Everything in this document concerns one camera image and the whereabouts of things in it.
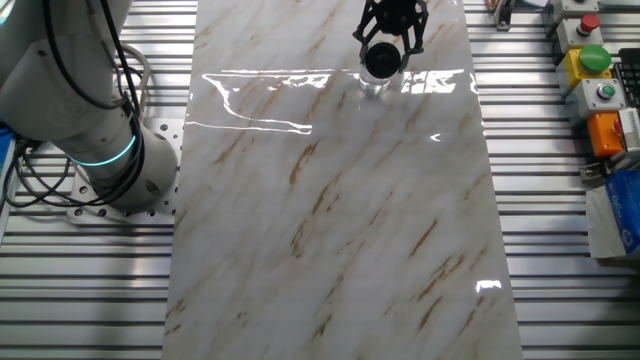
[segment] electrical cable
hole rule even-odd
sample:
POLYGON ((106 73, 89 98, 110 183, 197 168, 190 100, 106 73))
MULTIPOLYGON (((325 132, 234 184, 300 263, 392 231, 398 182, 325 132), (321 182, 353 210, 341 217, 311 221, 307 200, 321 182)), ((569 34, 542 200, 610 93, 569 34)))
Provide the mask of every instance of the electrical cable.
POLYGON ((134 48, 128 44, 122 44, 122 50, 125 53, 131 54, 140 64, 142 65, 142 76, 140 77, 140 85, 138 86, 138 90, 145 91, 147 89, 147 85, 149 84, 149 78, 151 77, 151 64, 149 64, 149 60, 144 56, 138 49, 134 48))
POLYGON ((103 110, 113 110, 121 107, 124 104, 125 99, 120 99, 118 102, 113 104, 104 104, 98 100, 93 99, 91 96, 87 95, 76 82, 73 80, 67 68, 62 61, 62 57, 60 56, 60 51, 58 49, 58 43, 56 42, 55 33, 53 31, 53 21, 51 16, 51 4, 49 0, 42 0, 42 12, 44 13, 44 24, 45 30, 47 33, 47 41, 49 42, 49 47, 51 48, 51 54, 58 66, 58 70, 62 74, 62 77, 67 81, 67 84, 78 94, 81 98, 83 98, 89 104, 103 109, 103 110))
MULTIPOLYGON (((111 16, 111 10, 109 10, 109 3, 107 0, 100 0, 100 4, 102 5, 102 11, 104 12, 104 16, 107 20, 107 26, 109 27, 109 32, 111 33, 111 39, 116 46, 116 52, 118 53, 118 57, 120 58, 120 63, 122 64, 123 69, 127 69, 129 65, 127 64, 127 58, 124 56, 124 50, 122 50, 122 44, 120 44, 120 40, 118 39, 118 30, 116 30, 116 26, 113 22, 113 17, 111 16)), ((131 91, 131 98, 133 99, 133 108, 136 109, 136 113, 138 116, 140 115, 140 103, 138 103, 138 94, 136 94, 136 88, 133 85, 133 79, 131 78, 131 73, 129 71, 125 71, 125 76, 127 78, 127 84, 129 85, 129 90, 131 91)))

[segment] brown vein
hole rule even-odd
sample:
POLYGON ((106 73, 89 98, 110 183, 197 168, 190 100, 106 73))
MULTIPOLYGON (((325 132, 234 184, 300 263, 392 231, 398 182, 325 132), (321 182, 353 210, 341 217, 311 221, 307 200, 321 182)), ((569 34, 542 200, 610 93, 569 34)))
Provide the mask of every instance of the brown vein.
POLYGON ((416 254, 416 252, 418 251, 420 246, 422 246, 422 243, 424 243, 424 241, 427 239, 427 236, 429 236, 429 234, 431 233, 431 231, 433 231, 433 229, 436 227, 436 225, 438 225, 438 219, 435 219, 433 221, 433 224, 431 224, 431 226, 429 227, 429 229, 427 229, 427 231, 424 233, 424 235, 422 235, 422 237, 420 238, 420 240, 418 241, 416 246, 413 248, 413 251, 411 251, 411 255, 409 255, 409 257, 413 257, 413 255, 416 254))
POLYGON ((391 156, 391 154, 393 154, 393 152, 396 151, 396 149, 398 148, 398 146, 400 146, 400 144, 402 144, 402 140, 398 140, 398 142, 395 143, 395 145, 393 145, 391 150, 389 150, 389 152, 387 152, 380 160, 378 160, 378 162, 373 167, 377 168, 378 166, 380 166, 380 164, 382 164, 385 160, 387 160, 389 156, 391 156))
POLYGON ((316 332, 313 334, 313 337, 311 338, 311 342, 313 342, 313 340, 315 340, 316 337, 321 337, 322 335, 324 335, 324 328, 327 326, 329 321, 331 321, 331 317, 332 317, 332 314, 329 314, 329 316, 327 316, 324 322, 320 324, 320 326, 318 326, 318 329, 316 329, 316 332))
POLYGON ((242 130, 242 133, 240 133, 240 136, 238 136, 236 138, 236 140, 233 142, 233 144, 231 144, 231 146, 222 152, 222 154, 220 154, 220 156, 218 156, 218 159, 216 159, 216 161, 213 162, 213 164, 222 164, 224 163, 224 160, 227 158, 227 156, 229 156, 229 154, 231 153, 231 151, 233 151, 233 148, 236 147, 236 145, 238 145, 238 142, 240 141, 240 139, 242 138, 242 136, 244 135, 246 130, 242 130))
POLYGON ((433 305, 431 305, 431 307, 429 308, 429 310, 427 310, 427 312, 424 314, 424 316, 422 317, 422 320, 420 321, 420 327, 418 328, 419 330, 422 330, 422 328, 424 327, 424 325, 427 323, 427 321, 429 320, 429 317, 431 316, 431 313, 433 312, 433 309, 435 309, 436 305, 438 305, 440 303, 440 301, 442 301, 442 296, 440 296, 438 298, 438 300, 436 300, 433 305))
POLYGON ((376 218, 378 217, 378 214, 380 214, 380 210, 378 209, 378 212, 373 215, 373 219, 371 219, 371 222, 369 223, 369 225, 373 224, 374 221, 376 221, 376 218))
POLYGON ((289 175, 289 184, 293 185, 296 183, 296 177, 298 175, 298 172, 300 172, 300 163, 302 163, 302 160, 305 157, 313 155, 313 153, 316 151, 316 146, 318 146, 318 142, 307 146, 302 151, 302 154, 300 154, 300 158, 298 158, 296 166, 293 167, 293 170, 291 170, 291 175, 289 175))

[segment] white marble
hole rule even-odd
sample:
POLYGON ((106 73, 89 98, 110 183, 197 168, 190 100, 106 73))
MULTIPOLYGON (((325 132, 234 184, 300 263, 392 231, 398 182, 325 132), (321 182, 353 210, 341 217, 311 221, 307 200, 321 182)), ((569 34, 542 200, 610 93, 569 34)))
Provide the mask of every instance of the white marble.
POLYGON ((462 3, 379 98, 363 6, 200 2, 164 360, 522 359, 462 3))

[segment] blue box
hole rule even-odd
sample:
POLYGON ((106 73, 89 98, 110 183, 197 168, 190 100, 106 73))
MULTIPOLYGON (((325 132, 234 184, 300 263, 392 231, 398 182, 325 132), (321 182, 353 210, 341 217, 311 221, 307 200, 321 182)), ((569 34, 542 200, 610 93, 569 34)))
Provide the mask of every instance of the blue box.
POLYGON ((617 171, 605 185, 622 244, 631 254, 640 246, 640 171, 617 171))

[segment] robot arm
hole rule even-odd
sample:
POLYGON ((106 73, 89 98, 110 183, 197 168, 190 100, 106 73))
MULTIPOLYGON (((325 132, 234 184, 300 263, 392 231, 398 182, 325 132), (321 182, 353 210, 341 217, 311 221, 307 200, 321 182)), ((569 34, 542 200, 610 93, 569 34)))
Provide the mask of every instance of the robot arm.
POLYGON ((23 137, 52 141, 99 196, 126 183, 113 207, 146 210, 171 186, 177 158, 112 100, 114 44, 131 0, 9 1, 0 25, 0 115, 23 137))

